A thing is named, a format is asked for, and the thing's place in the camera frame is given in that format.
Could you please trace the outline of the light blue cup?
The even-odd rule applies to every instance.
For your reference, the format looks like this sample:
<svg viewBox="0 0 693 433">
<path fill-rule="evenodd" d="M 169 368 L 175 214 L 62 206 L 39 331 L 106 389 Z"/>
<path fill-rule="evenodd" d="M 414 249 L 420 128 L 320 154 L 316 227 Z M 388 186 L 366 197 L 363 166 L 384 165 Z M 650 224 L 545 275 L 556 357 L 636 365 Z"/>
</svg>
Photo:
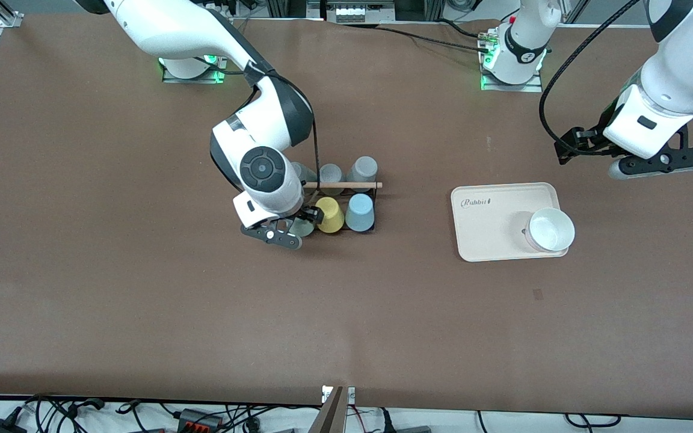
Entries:
<svg viewBox="0 0 693 433">
<path fill-rule="evenodd" d="M 373 200 L 366 194 L 352 195 L 345 213 L 347 227 L 355 232 L 366 232 L 373 227 L 374 222 Z"/>
</svg>

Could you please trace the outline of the yellow cup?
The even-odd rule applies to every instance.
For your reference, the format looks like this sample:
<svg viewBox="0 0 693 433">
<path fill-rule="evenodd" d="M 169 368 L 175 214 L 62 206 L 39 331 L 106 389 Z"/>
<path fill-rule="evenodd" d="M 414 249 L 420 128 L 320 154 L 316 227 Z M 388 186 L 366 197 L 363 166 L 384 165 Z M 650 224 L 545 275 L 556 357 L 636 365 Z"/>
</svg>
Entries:
<svg viewBox="0 0 693 433">
<path fill-rule="evenodd" d="M 323 197 L 316 201 L 322 212 L 322 221 L 317 225 L 324 233 L 336 233 L 344 225 L 345 216 L 339 203 L 333 197 Z"/>
</svg>

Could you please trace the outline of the grey cup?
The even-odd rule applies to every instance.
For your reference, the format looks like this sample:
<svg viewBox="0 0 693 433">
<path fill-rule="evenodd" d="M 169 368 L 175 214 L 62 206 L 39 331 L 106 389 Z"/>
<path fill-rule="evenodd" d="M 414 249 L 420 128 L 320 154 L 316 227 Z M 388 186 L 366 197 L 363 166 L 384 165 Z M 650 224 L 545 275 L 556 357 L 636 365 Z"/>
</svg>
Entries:
<svg viewBox="0 0 693 433">
<path fill-rule="evenodd" d="M 370 156 L 361 156 L 352 165 L 345 179 L 348 183 L 374 183 L 377 172 L 376 160 Z"/>
<path fill-rule="evenodd" d="M 343 188 L 325 188 L 325 183 L 341 183 L 344 181 L 343 171 L 336 164 L 325 164 L 319 168 L 320 191 L 325 195 L 339 195 Z"/>
<path fill-rule="evenodd" d="M 301 164 L 300 162 L 292 162 L 292 168 L 294 168 L 294 172 L 296 173 L 299 179 L 303 194 L 316 194 L 316 186 L 311 188 L 306 187 L 307 183 L 316 183 L 318 177 L 316 173 L 306 165 Z"/>
</svg>

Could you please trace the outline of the white bowl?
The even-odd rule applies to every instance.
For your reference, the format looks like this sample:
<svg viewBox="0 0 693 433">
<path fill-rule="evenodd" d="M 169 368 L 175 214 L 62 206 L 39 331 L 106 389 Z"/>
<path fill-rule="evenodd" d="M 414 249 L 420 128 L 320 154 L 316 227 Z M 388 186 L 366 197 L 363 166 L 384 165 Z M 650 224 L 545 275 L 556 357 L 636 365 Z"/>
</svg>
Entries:
<svg viewBox="0 0 693 433">
<path fill-rule="evenodd" d="M 532 213 L 524 231 L 528 244 L 545 253 L 569 249 L 576 236 L 576 228 L 569 215 L 553 207 Z"/>
</svg>

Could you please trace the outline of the cream plastic tray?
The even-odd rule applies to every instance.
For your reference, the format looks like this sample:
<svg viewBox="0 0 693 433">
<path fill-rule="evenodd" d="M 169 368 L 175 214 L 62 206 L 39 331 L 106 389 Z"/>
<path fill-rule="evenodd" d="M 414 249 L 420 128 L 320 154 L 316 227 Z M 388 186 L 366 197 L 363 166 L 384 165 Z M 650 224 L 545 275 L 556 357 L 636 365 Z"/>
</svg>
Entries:
<svg viewBox="0 0 693 433">
<path fill-rule="evenodd" d="M 450 200 L 458 252 L 467 262 L 563 257 L 568 252 L 535 250 L 525 238 L 532 213 L 561 209 L 549 183 L 460 186 Z"/>
</svg>

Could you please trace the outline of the grey connector box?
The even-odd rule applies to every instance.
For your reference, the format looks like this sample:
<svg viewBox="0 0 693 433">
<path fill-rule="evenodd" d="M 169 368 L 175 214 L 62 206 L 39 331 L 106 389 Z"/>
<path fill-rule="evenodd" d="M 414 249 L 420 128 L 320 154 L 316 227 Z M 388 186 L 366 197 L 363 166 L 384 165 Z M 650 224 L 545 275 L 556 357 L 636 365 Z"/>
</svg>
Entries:
<svg viewBox="0 0 693 433">
<path fill-rule="evenodd" d="M 344 25 L 378 25 L 396 19 L 393 0 L 325 0 L 327 21 Z"/>
</svg>

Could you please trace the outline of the black power strip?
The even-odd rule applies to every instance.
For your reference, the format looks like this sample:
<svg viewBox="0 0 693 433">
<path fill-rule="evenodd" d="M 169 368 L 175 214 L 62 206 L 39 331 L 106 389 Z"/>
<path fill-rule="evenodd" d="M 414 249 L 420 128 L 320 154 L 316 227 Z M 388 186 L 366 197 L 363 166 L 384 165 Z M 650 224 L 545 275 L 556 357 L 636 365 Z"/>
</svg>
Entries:
<svg viewBox="0 0 693 433">
<path fill-rule="evenodd" d="M 176 433 L 219 433 L 223 427 L 222 417 L 217 414 L 193 409 L 184 409 L 176 414 Z"/>
</svg>

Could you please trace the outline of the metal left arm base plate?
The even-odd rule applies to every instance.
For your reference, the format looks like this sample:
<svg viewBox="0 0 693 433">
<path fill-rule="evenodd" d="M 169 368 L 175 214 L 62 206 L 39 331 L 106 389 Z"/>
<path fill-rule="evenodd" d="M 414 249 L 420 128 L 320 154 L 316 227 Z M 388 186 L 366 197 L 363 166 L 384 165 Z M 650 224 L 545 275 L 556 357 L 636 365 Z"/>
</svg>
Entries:
<svg viewBox="0 0 693 433">
<path fill-rule="evenodd" d="M 488 49 L 487 53 L 479 54 L 479 71 L 481 72 L 481 90 L 483 91 L 522 91 L 523 93 L 541 93 L 543 85 L 541 81 L 542 60 L 547 55 L 547 50 L 542 52 L 534 70 L 533 76 L 524 83 L 506 83 L 495 77 L 487 66 L 493 63 L 494 55 L 498 51 L 498 28 L 489 28 L 487 32 L 480 32 L 478 47 Z"/>
</svg>

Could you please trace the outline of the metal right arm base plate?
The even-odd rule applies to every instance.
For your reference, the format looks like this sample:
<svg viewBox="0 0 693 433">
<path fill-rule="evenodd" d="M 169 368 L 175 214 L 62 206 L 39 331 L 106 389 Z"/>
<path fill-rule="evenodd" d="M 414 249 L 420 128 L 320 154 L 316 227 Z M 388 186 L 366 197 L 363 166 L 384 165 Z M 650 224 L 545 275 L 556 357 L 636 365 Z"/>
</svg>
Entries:
<svg viewBox="0 0 693 433">
<path fill-rule="evenodd" d="M 171 58 L 158 58 L 162 70 L 162 82 L 164 83 L 189 83 L 189 84 L 219 84 L 224 81 L 224 74 L 218 69 L 225 69 L 227 59 L 205 55 L 201 61 L 172 60 Z"/>
</svg>

